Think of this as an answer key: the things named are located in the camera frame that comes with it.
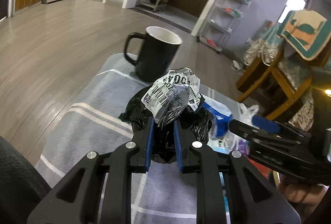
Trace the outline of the person's right hand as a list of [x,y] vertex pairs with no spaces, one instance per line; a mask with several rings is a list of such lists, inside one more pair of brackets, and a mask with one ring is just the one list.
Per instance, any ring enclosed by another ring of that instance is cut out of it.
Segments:
[[280,176],[278,191],[290,202],[318,205],[329,187],[323,184],[300,184],[290,177]]

